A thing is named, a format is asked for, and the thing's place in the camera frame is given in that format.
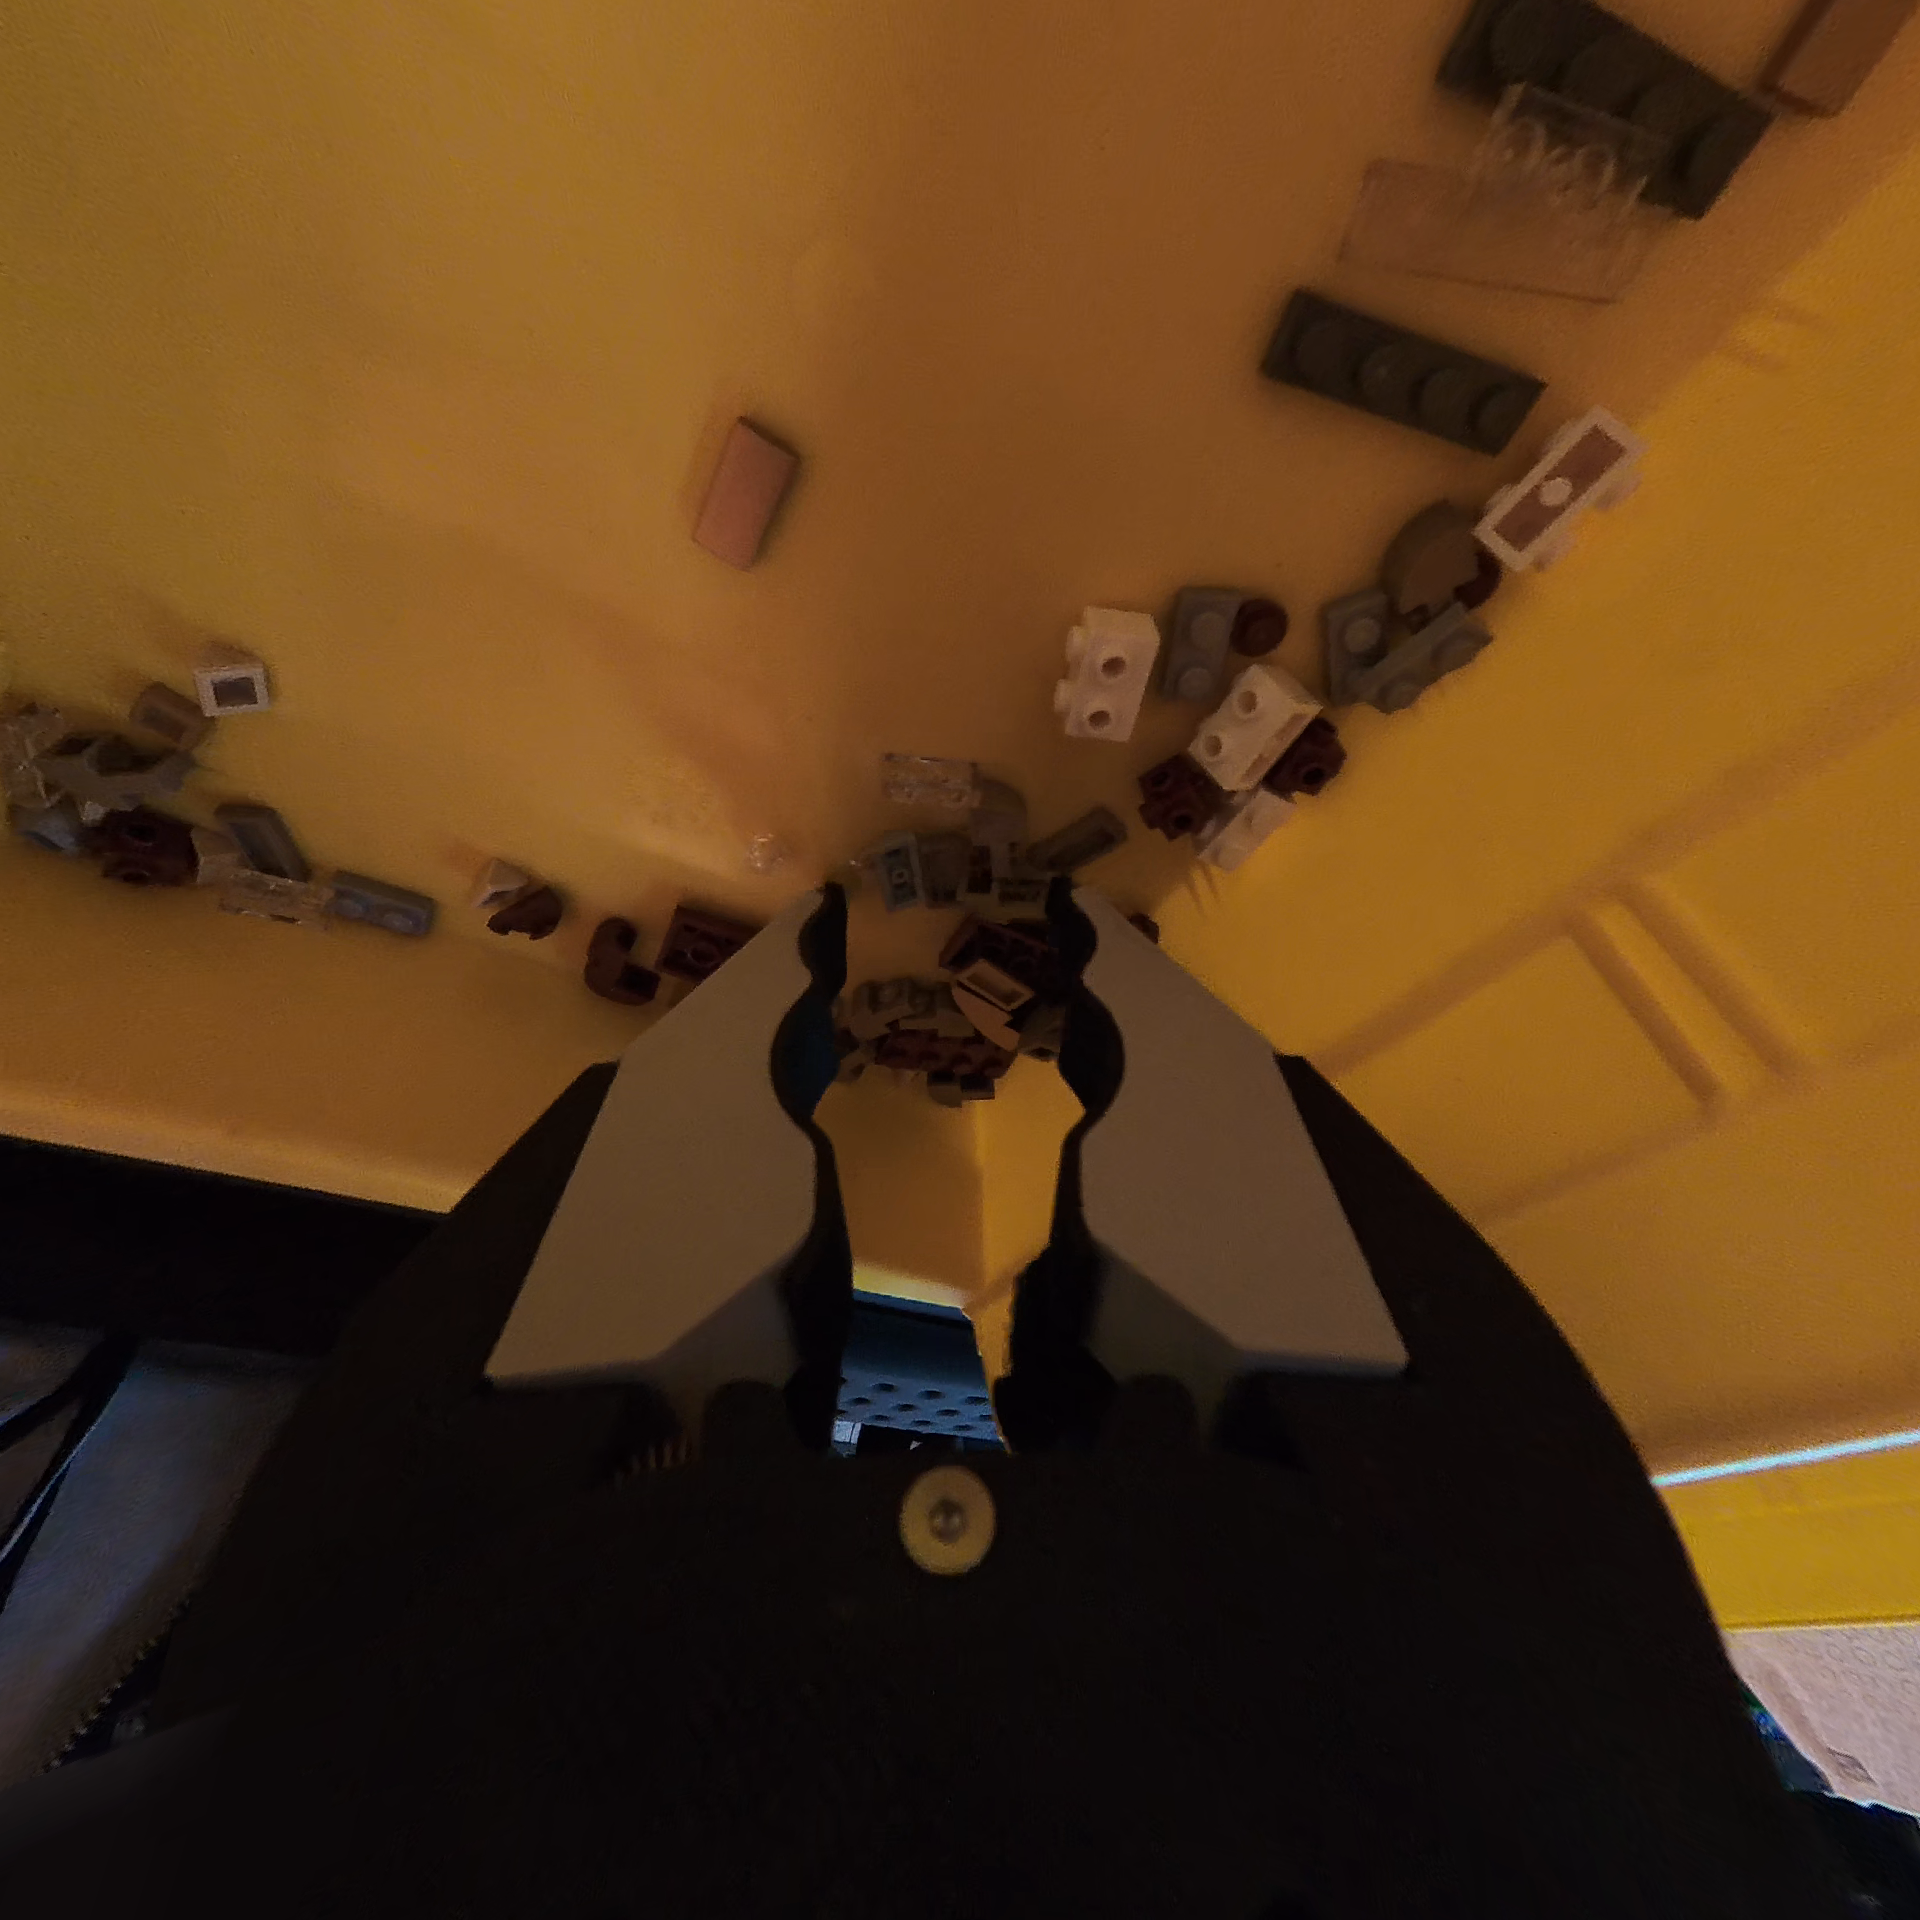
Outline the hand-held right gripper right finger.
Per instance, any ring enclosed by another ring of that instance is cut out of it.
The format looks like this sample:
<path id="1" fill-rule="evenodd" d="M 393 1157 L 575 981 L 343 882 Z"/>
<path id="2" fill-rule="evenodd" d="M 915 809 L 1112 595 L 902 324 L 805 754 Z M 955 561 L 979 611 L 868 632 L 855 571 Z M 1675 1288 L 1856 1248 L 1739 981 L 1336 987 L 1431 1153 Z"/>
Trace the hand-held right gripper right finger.
<path id="1" fill-rule="evenodd" d="M 1079 1104 L 991 1399 L 1009 1451 L 1141 1421 L 1291 1455 L 1289 1378 L 1399 1378 L 1403 1337 L 1273 1045 L 1115 903 L 1046 889 Z"/>

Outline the pile of toy building bricks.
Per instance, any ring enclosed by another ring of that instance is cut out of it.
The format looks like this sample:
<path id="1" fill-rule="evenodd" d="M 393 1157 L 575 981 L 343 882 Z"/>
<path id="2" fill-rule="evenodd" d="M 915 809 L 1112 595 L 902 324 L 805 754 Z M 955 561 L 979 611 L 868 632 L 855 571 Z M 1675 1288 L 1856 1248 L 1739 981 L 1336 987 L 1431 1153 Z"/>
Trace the pile of toy building bricks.
<path id="1" fill-rule="evenodd" d="M 5 1129 L 446 1157 L 625 1024 L 587 927 L 759 921 L 974 759 L 1038 833 L 1192 731 L 1054 707 L 1083 607 L 1240 584 L 1296 636 L 1374 527 L 1627 417 L 1856 202 L 1915 108 L 1764 132 L 1616 301 L 1375 269 L 1383 161 L 1504 97 L 1600 121 L 1797 4 L 1605 4 L 1439 88 L 1472 4 L 5 4 L 5 699 L 121 729 L 268 671 L 157 809 L 276 809 L 438 928 L 293 931 L 5 834 Z"/>

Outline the white shirt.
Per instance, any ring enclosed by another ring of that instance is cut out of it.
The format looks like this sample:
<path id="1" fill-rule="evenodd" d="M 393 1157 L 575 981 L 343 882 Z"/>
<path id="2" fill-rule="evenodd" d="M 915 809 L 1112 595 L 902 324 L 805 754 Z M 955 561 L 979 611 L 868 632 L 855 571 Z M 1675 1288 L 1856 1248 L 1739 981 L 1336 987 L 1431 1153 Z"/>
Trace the white shirt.
<path id="1" fill-rule="evenodd" d="M 5 1322 L 1 1783 L 155 1651 L 318 1365 Z"/>

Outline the yellow plastic storage bin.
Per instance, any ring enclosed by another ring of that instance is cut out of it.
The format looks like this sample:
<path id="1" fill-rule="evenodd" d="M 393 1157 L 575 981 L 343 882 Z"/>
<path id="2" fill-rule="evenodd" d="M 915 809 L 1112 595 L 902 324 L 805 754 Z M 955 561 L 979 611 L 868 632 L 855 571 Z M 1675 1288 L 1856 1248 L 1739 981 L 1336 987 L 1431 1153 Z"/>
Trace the yellow plastic storage bin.
<path id="1" fill-rule="evenodd" d="M 1660 1460 L 1915 1410 L 1915 31 L 1613 305 L 1360 272 L 1463 4 L 5 4 L 5 676 L 231 647 L 191 802 L 425 943 L 5 843 L 5 1129 L 444 1209 L 638 1026 L 587 927 L 771 914 L 1048 708 L 1083 604 L 1273 593 L 1598 405 L 1638 492 L 1233 875 L 1087 873 L 1312 1056 Z"/>
<path id="2" fill-rule="evenodd" d="M 1655 1480 L 1731 1629 L 1917 1619 L 1917 1437 L 1755 1456 Z"/>

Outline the heap of white paper bags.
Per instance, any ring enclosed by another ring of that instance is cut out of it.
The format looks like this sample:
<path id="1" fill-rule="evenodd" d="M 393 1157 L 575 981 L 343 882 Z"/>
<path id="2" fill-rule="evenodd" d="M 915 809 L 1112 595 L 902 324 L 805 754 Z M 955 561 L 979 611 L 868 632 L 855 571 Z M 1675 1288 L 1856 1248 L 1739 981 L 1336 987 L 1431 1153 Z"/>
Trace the heap of white paper bags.
<path id="1" fill-rule="evenodd" d="M 1917 1815 L 1917 1624 L 1737 1627 L 1728 1658 L 1835 1794 Z"/>

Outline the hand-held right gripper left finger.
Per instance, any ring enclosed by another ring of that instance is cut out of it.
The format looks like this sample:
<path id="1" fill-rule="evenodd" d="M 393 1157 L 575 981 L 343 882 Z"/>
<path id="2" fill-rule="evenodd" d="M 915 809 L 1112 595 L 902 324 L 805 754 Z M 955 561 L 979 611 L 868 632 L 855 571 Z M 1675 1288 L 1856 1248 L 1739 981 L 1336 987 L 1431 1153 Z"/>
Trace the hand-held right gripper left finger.
<path id="1" fill-rule="evenodd" d="M 819 1109 L 846 981 L 848 892 L 827 881 L 622 1051 L 492 1385 L 638 1385 L 697 1434 L 755 1384 L 805 1450 L 830 1447 L 852 1260 Z"/>

